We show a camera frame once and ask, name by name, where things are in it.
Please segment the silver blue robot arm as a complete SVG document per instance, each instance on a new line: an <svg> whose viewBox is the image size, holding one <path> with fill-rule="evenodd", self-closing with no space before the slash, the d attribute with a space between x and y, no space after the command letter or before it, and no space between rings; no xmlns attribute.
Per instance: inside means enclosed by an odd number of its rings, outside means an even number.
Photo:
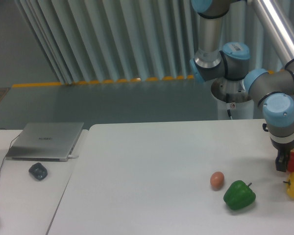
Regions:
<svg viewBox="0 0 294 235"><path fill-rule="evenodd" d="M294 149L294 27L276 0L249 0L283 64L283 70L270 74L265 69L248 70L250 58L245 44L229 42L218 49L221 26L230 0L194 0L200 16L198 51L190 65L196 81L221 78L243 84L243 90L262 111L263 130L277 150L275 167L285 172Z"/></svg>

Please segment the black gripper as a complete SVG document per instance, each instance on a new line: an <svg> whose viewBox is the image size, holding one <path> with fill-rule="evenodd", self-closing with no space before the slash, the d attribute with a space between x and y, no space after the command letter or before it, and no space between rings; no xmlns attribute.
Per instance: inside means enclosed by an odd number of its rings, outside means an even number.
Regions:
<svg viewBox="0 0 294 235"><path fill-rule="evenodd" d="M271 143L278 151L277 157L275 159L276 170L280 172L286 172L288 169L290 152L294 149L294 140L288 143L278 143L274 140L271 140Z"/></svg>

